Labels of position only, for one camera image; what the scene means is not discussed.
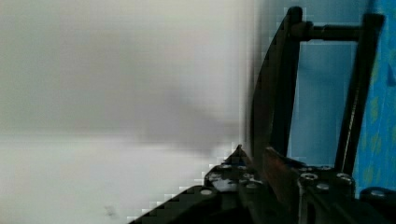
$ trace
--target blue patterned fabric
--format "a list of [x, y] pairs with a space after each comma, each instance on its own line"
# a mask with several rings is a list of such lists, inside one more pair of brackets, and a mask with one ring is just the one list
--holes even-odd
[[361, 127], [354, 177], [357, 192], [396, 189], [396, 1], [371, 0], [369, 12], [386, 16]]

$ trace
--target black metal rod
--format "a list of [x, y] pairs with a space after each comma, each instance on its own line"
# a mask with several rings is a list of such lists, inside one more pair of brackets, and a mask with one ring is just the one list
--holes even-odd
[[262, 170], [262, 153], [271, 146], [287, 155], [297, 78], [300, 41], [289, 38], [303, 10], [291, 7], [267, 51], [253, 93], [250, 141], [253, 163]]
[[382, 15], [365, 14], [363, 18], [363, 32], [359, 40], [353, 73], [349, 83], [335, 158], [335, 169], [349, 175], [352, 175], [356, 160], [361, 135], [361, 123], [375, 61], [376, 46], [383, 22], [384, 16]]
[[303, 21], [291, 27], [290, 35], [300, 41], [311, 39], [359, 41], [361, 28], [359, 26], [343, 25], [314, 26], [310, 21]]

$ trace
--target bolt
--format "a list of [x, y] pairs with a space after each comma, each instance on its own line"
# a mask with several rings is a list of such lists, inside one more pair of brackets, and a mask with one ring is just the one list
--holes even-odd
[[250, 174], [244, 174], [244, 178], [250, 179], [251, 177], [252, 177], [252, 175], [250, 175]]
[[210, 173], [210, 175], [209, 175], [211, 178], [220, 178], [221, 177], [221, 174], [219, 174], [219, 173]]
[[302, 174], [302, 175], [300, 175], [300, 177], [302, 177], [302, 178], [304, 178], [304, 179], [307, 179], [307, 180], [315, 180], [315, 179], [318, 179], [318, 176], [317, 176], [317, 175], [314, 175], [314, 174], [311, 174], [311, 173]]
[[247, 188], [248, 189], [256, 189], [257, 185], [255, 183], [249, 183], [249, 184], [247, 184]]
[[321, 190], [329, 190], [330, 186], [326, 183], [319, 183], [317, 184], [317, 189]]
[[212, 190], [210, 190], [210, 189], [202, 189], [201, 190], [201, 194], [203, 194], [203, 195], [209, 195], [211, 193], [212, 193]]
[[378, 198], [385, 197], [385, 193], [382, 190], [374, 189], [370, 193], [371, 193], [371, 195], [378, 197]]
[[330, 166], [320, 166], [319, 167], [319, 170], [331, 170], [332, 169], [332, 167], [330, 167]]
[[341, 179], [343, 179], [343, 180], [345, 180], [345, 181], [347, 181], [347, 183], [348, 183], [349, 185], [352, 184], [352, 178], [351, 178], [349, 175], [347, 175], [347, 174], [338, 173], [338, 174], [337, 174], [337, 177], [338, 177], [338, 178], [341, 178]]
[[227, 164], [222, 164], [220, 166], [221, 169], [227, 169], [227, 168], [231, 168], [231, 165], [227, 165]]
[[300, 168], [300, 171], [302, 171], [302, 172], [307, 172], [307, 171], [312, 171], [313, 169], [312, 169], [312, 167], [303, 167], [303, 168]]

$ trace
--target black metal frame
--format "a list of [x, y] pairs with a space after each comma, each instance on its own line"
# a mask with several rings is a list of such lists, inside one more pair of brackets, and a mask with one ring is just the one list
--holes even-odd
[[[285, 174], [279, 173], [278, 178], [285, 179]], [[366, 189], [362, 200], [355, 200], [353, 178], [329, 167], [301, 167], [296, 178], [288, 181], [298, 183], [285, 186], [295, 189], [288, 195], [297, 198], [291, 209], [274, 193], [277, 186], [260, 181], [259, 172], [249, 166], [239, 146], [206, 174], [204, 186], [181, 192], [131, 224], [396, 223], [396, 191]], [[237, 188], [219, 188], [219, 183]]]
[[338, 171], [351, 175], [361, 133], [375, 50], [384, 17], [377, 14], [365, 14], [362, 27], [357, 27], [314, 26], [310, 21], [302, 21], [302, 16], [301, 8], [289, 9], [265, 56], [253, 93], [251, 110], [250, 141], [253, 160], [257, 169], [260, 170], [262, 152], [269, 146], [281, 155], [287, 155], [300, 42], [311, 39], [358, 41], [334, 165]]

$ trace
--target white floor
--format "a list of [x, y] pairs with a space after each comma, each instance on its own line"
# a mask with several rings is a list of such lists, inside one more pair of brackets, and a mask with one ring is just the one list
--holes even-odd
[[0, 223], [127, 223], [202, 185], [236, 146], [196, 154], [125, 136], [32, 137], [0, 143]]

